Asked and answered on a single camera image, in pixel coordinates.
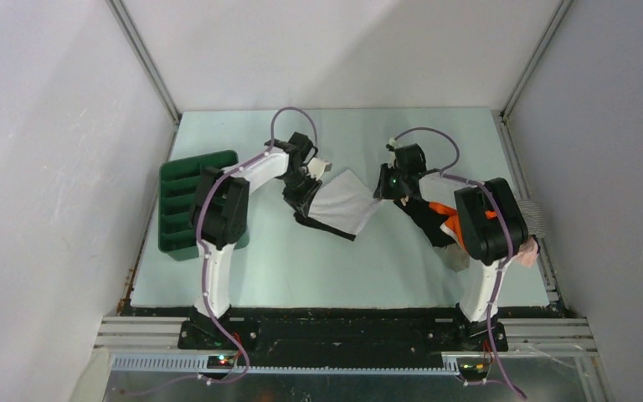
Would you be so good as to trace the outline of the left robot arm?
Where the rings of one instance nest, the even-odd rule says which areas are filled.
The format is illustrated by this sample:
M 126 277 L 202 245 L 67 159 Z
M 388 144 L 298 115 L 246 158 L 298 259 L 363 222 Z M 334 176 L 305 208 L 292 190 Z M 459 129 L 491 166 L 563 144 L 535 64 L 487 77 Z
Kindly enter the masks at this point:
M 231 326 L 220 318 L 230 308 L 230 264 L 234 247 L 247 230 L 249 196 L 268 182 L 280 180 L 283 200 L 295 214 L 307 217 L 321 188 L 321 175 L 327 171 L 327 163 L 317 153 L 312 139 L 295 132 L 288 141 L 270 139 L 248 161 L 202 170 L 190 209 L 203 258 L 202 290 L 194 308 L 208 317 L 198 336 L 210 348 L 222 348 L 231 338 Z

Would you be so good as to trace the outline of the white underwear black trim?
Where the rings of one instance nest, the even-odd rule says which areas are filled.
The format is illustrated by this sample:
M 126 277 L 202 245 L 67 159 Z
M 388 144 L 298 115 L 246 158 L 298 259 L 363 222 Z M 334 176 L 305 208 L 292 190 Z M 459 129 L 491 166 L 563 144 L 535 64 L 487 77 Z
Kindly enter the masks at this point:
M 294 213 L 298 224 L 354 241 L 382 201 L 351 170 L 323 184 L 307 215 Z

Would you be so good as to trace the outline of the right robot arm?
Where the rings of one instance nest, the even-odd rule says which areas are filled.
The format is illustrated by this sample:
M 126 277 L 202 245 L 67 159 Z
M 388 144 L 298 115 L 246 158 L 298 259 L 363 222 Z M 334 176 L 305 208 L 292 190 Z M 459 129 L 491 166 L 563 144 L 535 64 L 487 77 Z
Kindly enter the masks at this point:
M 481 263 L 460 299 L 466 319 L 453 328 L 456 344 L 474 350 L 487 338 L 482 322 L 497 312 L 505 268 L 521 254 L 536 254 L 527 221 L 505 178 L 466 180 L 427 168 L 417 144 L 390 142 L 386 148 L 391 159 L 380 168 L 373 196 L 393 201 L 456 269 Z

